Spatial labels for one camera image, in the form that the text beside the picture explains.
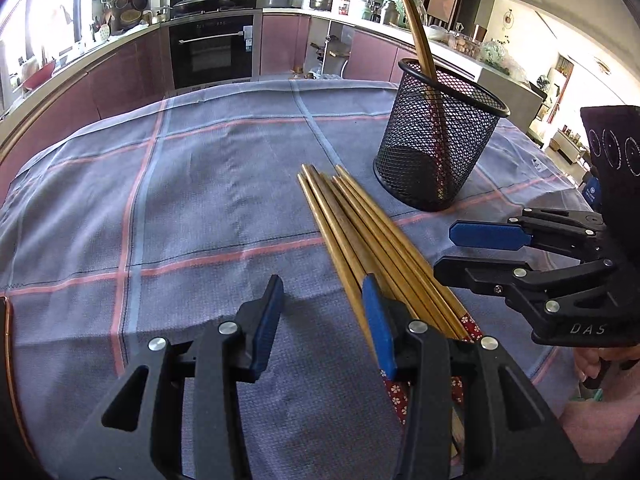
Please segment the person right hand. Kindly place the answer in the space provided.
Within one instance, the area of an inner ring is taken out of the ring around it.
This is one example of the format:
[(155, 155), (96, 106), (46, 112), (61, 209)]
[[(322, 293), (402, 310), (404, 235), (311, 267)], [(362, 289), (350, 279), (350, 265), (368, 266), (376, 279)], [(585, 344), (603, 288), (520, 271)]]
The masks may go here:
[(639, 395), (639, 347), (577, 348), (574, 362), (578, 391), (601, 389), (605, 399)]

